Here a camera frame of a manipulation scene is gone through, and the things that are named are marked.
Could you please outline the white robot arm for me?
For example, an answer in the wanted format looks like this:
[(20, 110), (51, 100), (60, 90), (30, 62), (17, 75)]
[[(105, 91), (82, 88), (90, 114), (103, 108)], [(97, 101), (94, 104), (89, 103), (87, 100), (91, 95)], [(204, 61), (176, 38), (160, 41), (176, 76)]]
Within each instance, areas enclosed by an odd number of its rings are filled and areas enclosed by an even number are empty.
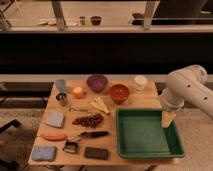
[(175, 112), (188, 101), (213, 119), (213, 90), (207, 88), (207, 72), (200, 65), (190, 65), (170, 72), (165, 78), (166, 88), (159, 96), (162, 106), (161, 126), (167, 128), (175, 119)]

